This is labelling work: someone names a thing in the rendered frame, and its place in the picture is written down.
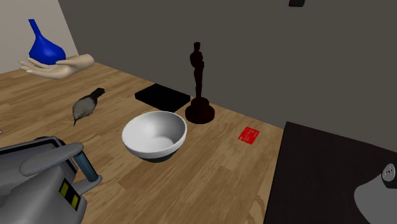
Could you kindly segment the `red card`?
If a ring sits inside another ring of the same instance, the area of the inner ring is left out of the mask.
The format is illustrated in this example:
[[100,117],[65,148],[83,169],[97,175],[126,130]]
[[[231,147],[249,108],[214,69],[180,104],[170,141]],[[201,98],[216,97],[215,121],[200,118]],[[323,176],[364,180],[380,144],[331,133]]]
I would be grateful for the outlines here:
[[258,137],[258,134],[260,132],[258,130],[252,129],[250,127],[246,127],[240,136],[238,137],[239,140],[247,143],[247,144],[253,144],[255,139]]

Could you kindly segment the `dark statuette figure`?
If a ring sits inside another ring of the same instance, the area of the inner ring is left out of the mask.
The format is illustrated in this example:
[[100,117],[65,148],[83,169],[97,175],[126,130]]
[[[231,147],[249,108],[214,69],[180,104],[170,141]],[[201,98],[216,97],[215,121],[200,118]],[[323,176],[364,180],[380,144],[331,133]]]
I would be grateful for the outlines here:
[[195,98],[185,110],[186,119],[195,124],[209,123],[214,119],[215,111],[209,101],[202,97],[202,80],[204,72],[203,55],[200,51],[200,42],[194,42],[194,51],[190,54],[190,63],[194,68]]

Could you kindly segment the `flat black square box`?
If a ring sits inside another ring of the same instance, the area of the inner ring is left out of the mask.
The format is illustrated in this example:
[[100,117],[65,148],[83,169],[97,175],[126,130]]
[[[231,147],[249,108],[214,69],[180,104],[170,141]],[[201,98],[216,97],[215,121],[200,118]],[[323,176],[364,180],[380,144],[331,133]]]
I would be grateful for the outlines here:
[[190,96],[157,83],[135,94],[135,98],[161,111],[175,113],[190,102]]

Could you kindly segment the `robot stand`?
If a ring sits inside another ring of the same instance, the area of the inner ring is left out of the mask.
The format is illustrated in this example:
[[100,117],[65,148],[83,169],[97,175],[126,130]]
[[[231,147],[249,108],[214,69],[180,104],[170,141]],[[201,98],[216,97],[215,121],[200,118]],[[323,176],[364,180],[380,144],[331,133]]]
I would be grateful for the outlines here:
[[397,153],[287,122],[263,224],[369,224],[355,189]]

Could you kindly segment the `white bowl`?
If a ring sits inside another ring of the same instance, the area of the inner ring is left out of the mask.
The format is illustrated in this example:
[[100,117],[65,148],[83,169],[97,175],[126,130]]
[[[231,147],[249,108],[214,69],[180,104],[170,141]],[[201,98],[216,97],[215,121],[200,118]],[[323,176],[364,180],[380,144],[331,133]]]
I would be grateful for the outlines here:
[[122,130],[128,151],[144,160],[167,160],[186,139],[185,120],[172,112],[152,111],[129,121]]

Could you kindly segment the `grey bird figure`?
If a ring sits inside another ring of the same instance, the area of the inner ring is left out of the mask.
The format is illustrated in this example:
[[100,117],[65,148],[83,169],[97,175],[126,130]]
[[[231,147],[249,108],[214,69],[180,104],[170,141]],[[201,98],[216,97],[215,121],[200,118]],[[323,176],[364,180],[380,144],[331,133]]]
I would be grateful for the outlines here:
[[90,116],[93,113],[97,105],[98,98],[105,92],[104,88],[96,88],[91,94],[82,97],[74,103],[72,108],[74,119],[73,125],[76,125],[78,120],[86,116]]

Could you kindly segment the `beige hand-shaped sculpture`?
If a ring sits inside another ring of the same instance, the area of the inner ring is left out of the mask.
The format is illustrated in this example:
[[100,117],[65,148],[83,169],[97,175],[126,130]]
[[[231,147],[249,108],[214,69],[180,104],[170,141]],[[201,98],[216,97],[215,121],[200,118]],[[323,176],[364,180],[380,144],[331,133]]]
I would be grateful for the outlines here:
[[34,76],[52,80],[61,80],[70,77],[95,64],[95,60],[90,54],[77,55],[70,59],[59,60],[54,65],[42,64],[30,57],[27,60],[28,62],[18,62],[21,65],[21,70]]

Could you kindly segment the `blue long-necked vase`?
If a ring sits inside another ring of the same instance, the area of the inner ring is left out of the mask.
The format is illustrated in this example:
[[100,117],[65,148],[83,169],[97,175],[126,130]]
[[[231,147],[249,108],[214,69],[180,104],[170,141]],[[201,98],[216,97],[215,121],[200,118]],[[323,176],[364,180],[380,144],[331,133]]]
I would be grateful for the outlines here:
[[55,65],[57,61],[66,60],[65,51],[42,35],[36,21],[28,21],[35,35],[35,41],[29,51],[30,58],[46,65]]

